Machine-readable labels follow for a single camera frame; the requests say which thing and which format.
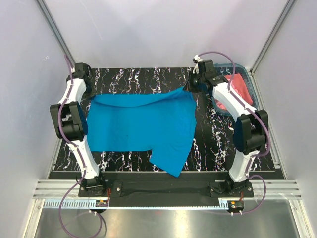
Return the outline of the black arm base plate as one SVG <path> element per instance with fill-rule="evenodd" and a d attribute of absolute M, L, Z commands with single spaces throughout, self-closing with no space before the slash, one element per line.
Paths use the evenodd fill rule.
<path fill-rule="evenodd" d="M 182 172 L 174 177 L 166 172 L 102 172 L 99 177 L 84 179 L 80 197 L 124 197 L 150 194 L 196 194 L 212 198 L 253 197 L 251 182 L 233 182 L 228 172 Z"/>

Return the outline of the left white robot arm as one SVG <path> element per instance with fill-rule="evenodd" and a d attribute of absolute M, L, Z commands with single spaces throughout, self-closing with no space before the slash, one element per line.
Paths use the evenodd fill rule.
<path fill-rule="evenodd" d="M 66 142 L 80 167 L 80 197 L 97 197 L 106 193 L 107 184 L 100 172 L 88 145 L 88 124 L 81 108 L 84 95 L 92 91 L 91 67 L 86 63 L 76 63 L 70 68 L 66 79 L 66 90 L 61 100 L 50 106 L 50 114 L 56 135 Z"/>

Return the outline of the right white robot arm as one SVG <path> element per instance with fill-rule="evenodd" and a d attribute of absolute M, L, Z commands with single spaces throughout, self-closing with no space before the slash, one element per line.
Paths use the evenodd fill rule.
<path fill-rule="evenodd" d="M 196 65 L 189 74 L 185 90 L 208 93 L 226 107 L 235 121 L 233 144 L 236 153 L 233 164 L 224 182 L 211 185 L 212 192 L 234 197 L 248 189 L 255 157 L 262 156 L 262 149 L 269 151 L 268 114 L 244 100 L 231 86 L 234 76 L 227 79 L 219 75 L 211 59 L 195 56 L 193 62 Z"/>

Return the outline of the blue t shirt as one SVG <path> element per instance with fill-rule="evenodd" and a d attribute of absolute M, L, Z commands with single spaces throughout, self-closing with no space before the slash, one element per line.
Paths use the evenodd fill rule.
<path fill-rule="evenodd" d="M 196 129 L 193 94 L 103 94 L 91 100 L 88 144 L 93 152 L 151 151 L 149 161 L 179 177 Z"/>

